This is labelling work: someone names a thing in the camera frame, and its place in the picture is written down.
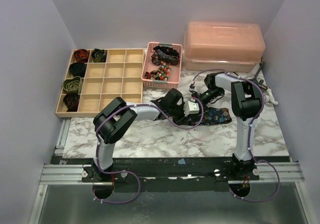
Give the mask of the navy floral tie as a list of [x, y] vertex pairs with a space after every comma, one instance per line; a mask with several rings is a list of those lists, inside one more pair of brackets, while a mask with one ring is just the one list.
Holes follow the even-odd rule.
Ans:
[[[180, 125], [195, 126], [201, 118], [201, 112], [190, 114], [180, 121]], [[227, 108], [206, 107], [200, 125], [214, 126], [228, 124], [232, 121], [230, 112]]]

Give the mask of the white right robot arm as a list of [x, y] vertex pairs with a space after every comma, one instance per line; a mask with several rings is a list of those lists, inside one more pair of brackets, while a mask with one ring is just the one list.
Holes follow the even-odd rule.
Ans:
[[234, 158], [239, 162], [256, 162], [253, 154], [254, 131], [265, 98], [260, 87], [252, 79], [233, 76], [228, 72], [208, 74], [204, 82], [209, 90], [222, 88], [231, 93], [231, 109], [237, 121]]

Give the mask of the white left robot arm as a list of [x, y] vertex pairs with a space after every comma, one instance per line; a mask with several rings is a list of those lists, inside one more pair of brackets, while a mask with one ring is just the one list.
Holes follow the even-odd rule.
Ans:
[[126, 102], [121, 97], [113, 99], [94, 119], [97, 137], [97, 151], [94, 157], [96, 167], [93, 175], [101, 182], [111, 175], [115, 144], [127, 132], [133, 122], [159, 121], [166, 117], [173, 120], [184, 116], [183, 95], [175, 88], [167, 94], [148, 103]]

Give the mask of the pink plastic basket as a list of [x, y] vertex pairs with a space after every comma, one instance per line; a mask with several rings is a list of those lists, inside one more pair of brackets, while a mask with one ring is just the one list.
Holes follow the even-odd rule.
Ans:
[[149, 42], [141, 75], [143, 86], [176, 89], [180, 82], [182, 50], [181, 44]]

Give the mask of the colourful patterned tie in basket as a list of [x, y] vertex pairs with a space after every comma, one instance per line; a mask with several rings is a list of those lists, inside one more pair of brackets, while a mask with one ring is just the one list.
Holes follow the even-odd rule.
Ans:
[[142, 78], [147, 80], [156, 80], [156, 81], [167, 81], [170, 76], [171, 65], [170, 64], [161, 64], [157, 70], [146, 71]]

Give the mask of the pink translucent storage box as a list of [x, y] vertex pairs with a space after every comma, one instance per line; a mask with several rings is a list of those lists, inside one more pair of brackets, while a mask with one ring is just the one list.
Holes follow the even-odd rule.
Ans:
[[184, 65], [190, 71], [249, 73], [265, 48], [258, 24], [192, 21], [184, 34]]

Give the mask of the dark floral tie in basket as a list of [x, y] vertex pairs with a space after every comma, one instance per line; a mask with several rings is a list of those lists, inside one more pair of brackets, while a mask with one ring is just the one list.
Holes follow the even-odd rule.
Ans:
[[169, 46], [156, 46], [153, 48], [154, 53], [151, 56], [151, 62], [159, 66], [162, 62], [177, 66], [180, 62], [180, 54]]

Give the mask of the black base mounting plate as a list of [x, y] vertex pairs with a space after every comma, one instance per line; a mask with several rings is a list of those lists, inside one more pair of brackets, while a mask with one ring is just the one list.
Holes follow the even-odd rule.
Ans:
[[91, 158], [53, 156], [50, 164], [79, 166], [80, 184], [119, 193], [142, 192], [227, 192], [229, 181], [243, 183], [259, 180], [258, 172], [231, 174], [230, 157], [115, 158], [101, 173]]

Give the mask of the wooden compartment tray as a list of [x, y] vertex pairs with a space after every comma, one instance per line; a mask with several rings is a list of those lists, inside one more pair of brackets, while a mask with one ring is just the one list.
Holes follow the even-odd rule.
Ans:
[[66, 79], [72, 79], [69, 67], [76, 63], [73, 53], [67, 65], [64, 80], [61, 85], [61, 91], [55, 114], [60, 118], [82, 118], [94, 117], [102, 111], [113, 99], [123, 98], [126, 102], [141, 103], [143, 100], [143, 83], [141, 74], [143, 71], [143, 62], [145, 51], [141, 48], [120, 48], [106, 49], [107, 57], [105, 62], [93, 62], [90, 51], [86, 67], [83, 85], [77, 111], [67, 112], [63, 98], [67, 93], [63, 90], [63, 82]]

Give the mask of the green dark rolled tie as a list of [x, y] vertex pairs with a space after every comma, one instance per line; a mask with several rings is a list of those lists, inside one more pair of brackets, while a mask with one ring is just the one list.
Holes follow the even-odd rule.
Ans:
[[91, 59], [94, 63], [104, 63], [107, 59], [107, 54], [107, 50], [95, 48], [91, 52]]

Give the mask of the olive green rolled tie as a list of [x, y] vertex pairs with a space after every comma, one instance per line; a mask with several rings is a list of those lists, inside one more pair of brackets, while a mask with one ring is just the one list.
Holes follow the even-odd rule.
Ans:
[[83, 79], [80, 76], [66, 79], [62, 84], [62, 89], [66, 94], [80, 94], [82, 91]]

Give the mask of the navy rolled tie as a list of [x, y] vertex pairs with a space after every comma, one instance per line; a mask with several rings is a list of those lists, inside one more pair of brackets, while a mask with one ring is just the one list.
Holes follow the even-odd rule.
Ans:
[[73, 77], [81, 77], [81, 78], [85, 77], [86, 69], [87, 69], [87, 64], [82, 62], [74, 62], [68, 68], [69, 73]]

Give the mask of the dark red rolled tie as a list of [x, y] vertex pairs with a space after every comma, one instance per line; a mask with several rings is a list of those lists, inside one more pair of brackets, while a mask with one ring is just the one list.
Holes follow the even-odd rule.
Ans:
[[63, 98], [63, 103], [67, 112], [76, 112], [80, 101], [80, 95], [77, 93], [67, 93]]

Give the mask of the red black rolled tie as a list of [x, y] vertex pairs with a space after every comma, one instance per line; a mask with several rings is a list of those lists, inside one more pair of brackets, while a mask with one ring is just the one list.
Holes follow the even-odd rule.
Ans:
[[87, 63], [90, 57], [90, 51], [86, 49], [77, 49], [73, 52], [73, 58], [77, 63]]

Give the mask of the aluminium rail frame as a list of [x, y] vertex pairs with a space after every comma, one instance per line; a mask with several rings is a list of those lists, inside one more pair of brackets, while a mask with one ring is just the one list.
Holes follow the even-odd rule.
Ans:
[[[59, 131], [57, 143], [55, 145], [54, 158], [61, 158], [64, 151], [70, 125], [72, 119], [64, 118], [61, 129]], [[297, 196], [300, 200], [302, 211], [305, 215], [308, 224], [317, 224], [317, 217], [312, 207], [310, 197], [305, 186], [305, 177], [302, 168], [298, 162], [273, 162], [272, 166], [276, 168], [282, 184], [295, 184]], [[62, 161], [61, 164], [45, 164], [42, 168], [40, 181], [36, 199], [33, 204], [33, 209], [29, 219], [30, 224], [40, 222], [41, 212], [43, 209], [48, 186], [59, 185], [108, 185], [107, 182], [83, 182], [83, 171], [86, 166], [84, 164], [66, 164]]]

